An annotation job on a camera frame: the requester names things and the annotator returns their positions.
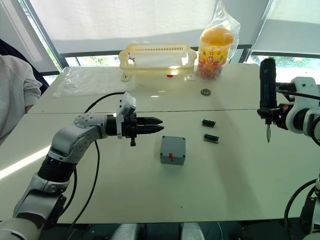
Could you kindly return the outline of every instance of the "plastic bag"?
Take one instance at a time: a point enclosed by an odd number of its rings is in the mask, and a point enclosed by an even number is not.
[[[71,67],[56,88],[54,97],[108,94],[135,89],[135,78],[121,81],[119,67]]]
[[[230,16],[221,0],[217,1],[211,23],[199,41],[197,74],[215,79],[222,66],[235,54],[239,43],[240,23]]]

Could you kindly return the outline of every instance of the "black handle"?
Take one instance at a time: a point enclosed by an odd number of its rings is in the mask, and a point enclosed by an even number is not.
[[[267,58],[260,64],[260,109],[276,107],[276,62]]]

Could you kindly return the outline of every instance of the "transparent plastic sheet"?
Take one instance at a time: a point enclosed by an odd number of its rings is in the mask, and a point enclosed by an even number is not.
[[[54,97],[108,94],[135,89],[135,78],[121,81],[119,67],[72,67],[58,85]]]
[[[233,35],[233,42],[228,45],[221,45],[221,46],[210,46],[207,45],[202,41],[202,37],[204,33],[213,28],[221,28],[227,31],[230,31]],[[240,31],[240,23],[235,20],[230,14],[227,13],[226,8],[223,4],[222,0],[218,0],[215,8],[215,12],[213,15],[212,21],[209,23],[208,26],[203,30],[200,40],[199,40],[199,51],[201,49],[208,50],[209,54],[212,54],[212,58],[210,59],[210,63],[205,62],[204,64],[201,63],[201,52],[199,53],[199,64],[197,68],[197,74],[204,77],[204,78],[216,78],[219,76],[222,70],[222,66],[225,65],[230,61],[232,56],[235,54],[238,43],[239,43],[239,31]],[[220,58],[217,54],[227,53],[224,58]]]

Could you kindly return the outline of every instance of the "screwdriver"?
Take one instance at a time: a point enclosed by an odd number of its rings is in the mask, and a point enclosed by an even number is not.
[[[277,107],[276,95],[276,62],[267,58],[260,64],[260,109],[275,109]],[[272,118],[266,118],[266,139],[271,138],[270,124]]]

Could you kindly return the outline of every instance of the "person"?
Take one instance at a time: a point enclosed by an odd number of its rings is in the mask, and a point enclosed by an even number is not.
[[[39,99],[41,86],[27,62],[0,55],[0,145]]]

